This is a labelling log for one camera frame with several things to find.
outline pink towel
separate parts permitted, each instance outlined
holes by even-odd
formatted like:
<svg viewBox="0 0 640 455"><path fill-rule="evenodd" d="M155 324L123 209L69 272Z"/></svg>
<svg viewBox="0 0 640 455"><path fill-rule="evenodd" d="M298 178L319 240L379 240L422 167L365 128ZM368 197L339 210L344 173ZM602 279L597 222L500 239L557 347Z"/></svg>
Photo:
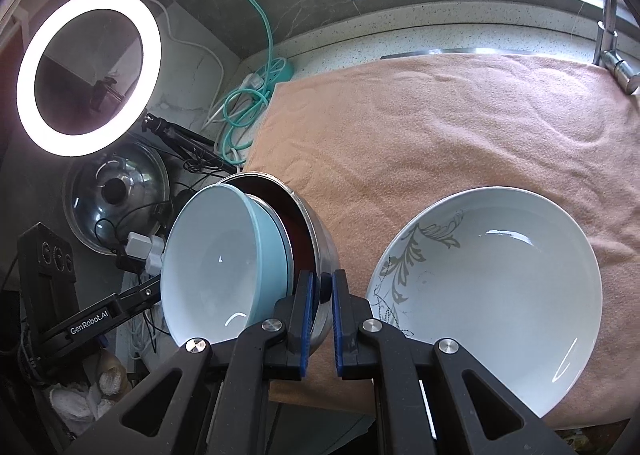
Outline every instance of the pink towel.
<svg viewBox="0 0 640 455"><path fill-rule="evenodd" d="M376 61L279 84L247 169L273 174L324 221L363 296L388 243L437 200L515 186L555 201L587 234L604 308L593 355L545 418L629 417L640 400L640 114L603 69L537 56ZM332 337L286 403L373 413L369 381L335 375Z"/></svg>

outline coiled teal cord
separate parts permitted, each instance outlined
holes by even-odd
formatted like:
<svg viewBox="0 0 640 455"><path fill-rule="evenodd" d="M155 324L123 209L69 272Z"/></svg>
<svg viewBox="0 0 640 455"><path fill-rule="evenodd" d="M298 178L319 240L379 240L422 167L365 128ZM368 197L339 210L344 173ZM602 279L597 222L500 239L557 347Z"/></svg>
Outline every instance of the coiled teal cord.
<svg viewBox="0 0 640 455"><path fill-rule="evenodd" d="M225 98L225 102L222 107L222 116L226 124L229 126L229 129L225 132L225 137L223 138L222 146L220 147L220 150L222 151L223 159L229 164L234 164L236 166L244 164L244 159L231 159L227 157L226 152L227 150L231 151L231 149L236 151L244 150L245 148L249 148L253 144L253 141L250 141L250 142L244 143L244 145L235 145L232 140L233 132L234 130L236 130L236 128L244 128L244 127L249 127L250 125L253 125L255 123L255 120L260 116L260 114L262 114L262 111L264 111L264 109L267 108L267 105L269 104L269 100L267 99L267 96L268 96L267 79L269 78L269 74L271 73L271 61L273 60L273 35L271 34L271 26L269 25L267 15L264 13L264 11L262 10L258 2L256 2L255 0L248 0L248 1L258 12L258 14L260 15L260 18L262 18L262 22L264 23L264 29L267 32L267 40L269 43L269 47L268 47L268 53L267 53L266 73L264 75L265 81L262 84L262 86L258 90L251 89L251 88L232 90ZM247 93L252 95L255 100L254 103L251 106L239 112L236 112L233 115L229 115L228 113L229 104L232 101L235 101L235 99L238 98L238 96L241 95L242 93Z"/></svg>

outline faucet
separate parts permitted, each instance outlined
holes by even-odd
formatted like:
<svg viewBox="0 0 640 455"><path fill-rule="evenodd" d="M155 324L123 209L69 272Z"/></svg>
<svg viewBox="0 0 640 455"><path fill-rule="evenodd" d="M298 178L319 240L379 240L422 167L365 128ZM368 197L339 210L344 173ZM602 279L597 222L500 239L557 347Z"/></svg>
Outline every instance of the faucet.
<svg viewBox="0 0 640 455"><path fill-rule="evenodd" d="M598 36L593 64L606 68L616 79L626 94L632 94L640 87L640 73L620 58L616 51L618 33L616 32L616 12L618 0L604 0L603 20L598 22Z"/></svg>

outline ring light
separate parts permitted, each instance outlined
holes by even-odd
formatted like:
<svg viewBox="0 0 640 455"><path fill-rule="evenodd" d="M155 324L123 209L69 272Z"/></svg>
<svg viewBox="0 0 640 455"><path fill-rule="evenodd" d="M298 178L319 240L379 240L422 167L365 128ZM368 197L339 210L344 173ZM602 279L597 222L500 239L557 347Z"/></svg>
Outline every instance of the ring light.
<svg viewBox="0 0 640 455"><path fill-rule="evenodd" d="M86 134L70 136L49 127L40 115L35 99L36 71L40 58L56 33L76 16L93 10L113 10L132 21L142 41L142 68L133 92L113 119ZM156 86L160 56L158 25L140 0L70 0L38 29L22 58L16 99L24 130L40 148L57 156L84 156L110 145L133 125L144 110Z"/></svg>

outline white cable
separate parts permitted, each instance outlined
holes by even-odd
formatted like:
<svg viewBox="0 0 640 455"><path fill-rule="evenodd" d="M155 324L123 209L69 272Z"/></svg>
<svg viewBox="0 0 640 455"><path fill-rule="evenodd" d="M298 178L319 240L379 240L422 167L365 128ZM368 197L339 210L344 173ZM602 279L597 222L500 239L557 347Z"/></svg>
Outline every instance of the white cable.
<svg viewBox="0 0 640 455"><path fill-rule="evenodd" d="M187 42L185 40L180 40L176 38L173 34L173 31L171 30L171 21L169 20L169 13L167 12L166 7L162 4L162 2L159 2L158 0L148 0L148 1L156 4L158 7L160 7L162 12L164 13L164 18L166 19L166 30L169 35L169 39L172 42L175 42L176 44L191 45L191 47L197 47L199 49L202 49L203 51L208 52L216 60L216 62L218 62L218 66L220 66L220 80L218 81L216 92L214 93L211 99L211 103L209 105L209 111L207 111L207 117L208 117L209 113L211 112L211 109L216 103L216 99L218 99L218 95L220 94L220 89L222 89L222 82L225 78L225 67L222 64L222 61L220 61L220 58L218 58L218 55L212 50L210 50L209 47L206 47L205 45L201 45L201 44L196 44L195 42Z"/></svg>

